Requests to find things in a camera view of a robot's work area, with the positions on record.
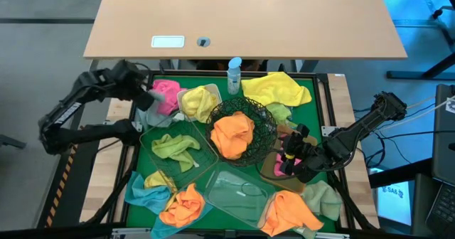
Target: blue bottle cap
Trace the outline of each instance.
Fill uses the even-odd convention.
[[[229,61],[229,68],[238,68],[240,65],[242,65],[242,58],[241,57],[235,57]]]

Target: plastic lid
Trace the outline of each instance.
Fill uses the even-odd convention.
[[[208,203],[254,228],[262,228],[275,189],[239,169],[220,163],[210,177],[204,198]]]
[[[242,58],[241,57],[235,57],[229,61],[229,69],[231,68],[239,68],[240,65],[242,65]]]

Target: pink object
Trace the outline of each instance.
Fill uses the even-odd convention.
[[[301,160],[300,159],[296,159],[295,165],[299,164],[299,162],[301,162]],[[275,176],[286,176],[286,174],[282,173],[279,170],[279,167],[282,165],[282,163],[283,163],[282,156],[277,153],[277,162],[275,163],[275,167],[274,167],[274,170],[273,170]]]
[[[153,89],[164,95],[164,101],[159,104],[156,111],[162,115],[170,115],[178,107],[177,93],[186,90],[180,88],[180,84],[172,80],[155,80]]]

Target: wire mesh bowl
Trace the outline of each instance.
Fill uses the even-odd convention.
[[[221,118],[233,115],[234,112],[241,111],[247,115],[254,123],[253,140],[248,145],[247,150],[242,153],[239,159],[226,159],[210,139],[214,124]],[[207,120],[205,127],[205,138],[212,149],[223,160],[235,166],[249,166],[264,161],[270,153],[270,149],[277,140],[277,124],[272,113],[257,101],[248,97],[236,97],[230,100],[224,100],[216,106]]]
[[[218,155],[205,140],[204,134],[201,131],[204,131],[204,124],[196,124],[195,122],[186,120],[177,122],[173,120],[169,127],[152,127],[141,135],[141,145],[147,150],[151,162],[161,175],[167,177],[165,177],[165,181],[173,192],[187,187],[187,185],[195,181],[218,161]],[[166,134],[169,134],[172,138],[178,135],[188,135],[194,138],[199,143],[200,149],[188,147],[186,151],[193,157],[194,162],[197,164],[189,170],[182,172],[178,161],[171,158],[162,159],[157,156],[152,150],[152,142],[160,140]]]

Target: blue cloth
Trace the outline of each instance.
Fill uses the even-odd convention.
[[[190,225],[193,225],[195,222],[198,222],[209,211],[211,211],[212,208],[213,208],[213,206],[211,206],[210,204],[205,202],[204,209],[202,210],[202,213],[200,213],[199,218],[196,219],[195,221],[193,221]],[[150,236],[153,239],[163,239],[163,238],[166,238],[166,237],[168,237],[170,235],[173,235],[173,234],[177,233],[180,230],[183,230],[183,229],[187,228],[190,225],[184,226],[182,228],[176,228],[176,227],[174,227],[172,225],[166,225],[165,223],[163,223],[163,221],[161,221],[161,219],[159,217],[156,217],[155,225],[151,229]]]
[[[125,193],[125,201],[127,203],[143,206],[153,213],[159,214],[164,211],[170,197],[171,191],[167,186],[144,188],[144,179],[141,174],[133,171]]]

